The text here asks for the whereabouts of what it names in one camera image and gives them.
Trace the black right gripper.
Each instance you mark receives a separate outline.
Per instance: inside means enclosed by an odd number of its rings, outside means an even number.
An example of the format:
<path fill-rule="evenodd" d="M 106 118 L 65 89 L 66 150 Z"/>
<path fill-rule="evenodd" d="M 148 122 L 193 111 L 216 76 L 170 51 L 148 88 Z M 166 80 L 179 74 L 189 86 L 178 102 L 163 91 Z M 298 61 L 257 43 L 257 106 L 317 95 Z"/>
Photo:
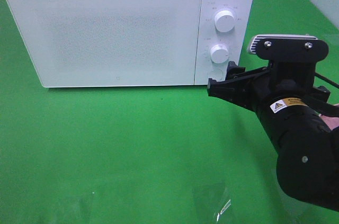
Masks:
<path fill-rule="evenodd" d="M 267 67 L 246 70 L 230 61 L 226 80 L 208 79 L 207 93 L 235 104 L 237 80 L 249 81 L 251 105 L 258 118 L 277 114 L 291 106 L 306 106 L 302 98 L 311 92 L 316 64 L 269 61 Z"/>

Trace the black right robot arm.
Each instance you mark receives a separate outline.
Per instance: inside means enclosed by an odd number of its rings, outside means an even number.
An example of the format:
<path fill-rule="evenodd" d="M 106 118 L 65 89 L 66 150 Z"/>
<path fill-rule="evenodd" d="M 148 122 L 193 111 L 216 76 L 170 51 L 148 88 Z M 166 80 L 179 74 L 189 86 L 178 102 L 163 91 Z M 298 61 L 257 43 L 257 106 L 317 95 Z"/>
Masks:
<path fill-rule="evenodd" d="M 210 79 L 209 96 L 254 112 L 278 154 L 276 177 L 283 192 L 299 201 L 338 210 L 338 129 L 329 90 L 314 87 L 315 65 L 270 62 L 246 71 L 229 63 L 224 81 Z"/>

